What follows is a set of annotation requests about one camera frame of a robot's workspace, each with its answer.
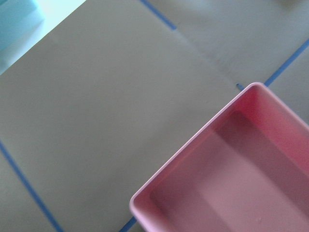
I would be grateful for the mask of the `pink plastic bin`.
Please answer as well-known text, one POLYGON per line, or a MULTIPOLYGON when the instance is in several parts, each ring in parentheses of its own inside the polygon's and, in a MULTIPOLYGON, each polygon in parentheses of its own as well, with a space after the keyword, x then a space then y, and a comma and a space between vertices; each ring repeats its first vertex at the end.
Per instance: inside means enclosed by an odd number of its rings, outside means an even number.
POLYGON ((309 127, 264 84, 252 83, 129 208, 148 232, 306 232, 309 127))

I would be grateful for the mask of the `teal storage box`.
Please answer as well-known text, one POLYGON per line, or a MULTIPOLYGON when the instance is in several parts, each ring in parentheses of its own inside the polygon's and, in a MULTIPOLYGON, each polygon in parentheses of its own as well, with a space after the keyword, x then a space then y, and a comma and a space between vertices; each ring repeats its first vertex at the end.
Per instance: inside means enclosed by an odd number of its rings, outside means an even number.
POLYGON ((35 0, 0 2, 0 73, 29 50, 31 37, 43 19, 35 0))

